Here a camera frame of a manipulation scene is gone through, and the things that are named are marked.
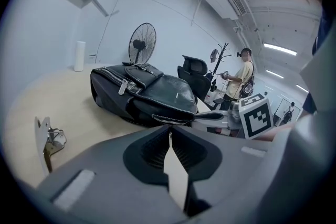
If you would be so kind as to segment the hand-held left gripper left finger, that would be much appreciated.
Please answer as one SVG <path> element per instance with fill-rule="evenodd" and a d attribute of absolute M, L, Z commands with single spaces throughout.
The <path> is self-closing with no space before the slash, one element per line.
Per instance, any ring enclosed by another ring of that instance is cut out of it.
<path fill-rule="evenodd" d="M 186 214 L 166 186 L 145 184 L 126 168 L 123 153 L 154 127 L 99 142 L 49 174 L 38 192 L 84 223 L 181 223 Z"/>

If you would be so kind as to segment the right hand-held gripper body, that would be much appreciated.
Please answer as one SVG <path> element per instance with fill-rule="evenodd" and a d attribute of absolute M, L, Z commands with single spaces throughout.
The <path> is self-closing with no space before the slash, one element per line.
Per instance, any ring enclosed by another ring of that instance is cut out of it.
<path fill-rule="evenodd" d="M 242 131 L 245 139 L 254 139 L 273 128 L 267 97 L 258 93 L 232 102 L 228 110 L 228 129 Z"/>

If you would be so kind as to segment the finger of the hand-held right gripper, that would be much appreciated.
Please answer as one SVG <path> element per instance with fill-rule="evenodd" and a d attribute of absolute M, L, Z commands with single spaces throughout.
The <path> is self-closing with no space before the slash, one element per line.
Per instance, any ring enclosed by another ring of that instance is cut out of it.
<path fill-rule="evenodd" d="M 195 115 L 195 121 L 196 120 L 220 121 L 227 117 L 228 117 L 227 111 L 214 110 L 214 111 L 197 113 Z"/>
<path fill-rule="evenodd" d="M 223 120 L 194 120 L 193 128 L 198 130 L 206 130 L 208 127 L 228 129 L 228 122 Z"/>

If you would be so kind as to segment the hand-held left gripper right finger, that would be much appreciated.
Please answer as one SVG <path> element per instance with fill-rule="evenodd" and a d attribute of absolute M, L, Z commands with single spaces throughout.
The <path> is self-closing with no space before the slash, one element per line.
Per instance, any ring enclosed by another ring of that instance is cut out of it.
<path fill-rule="evenodd" d="M 182 162 L 188 165 L 193 214 L 182 223 L 255 223 L 250 212 L 260 202 L 252 178 L 272 143 L 245 140 L 172 127 L 172 144 L 186 148 Z"/>

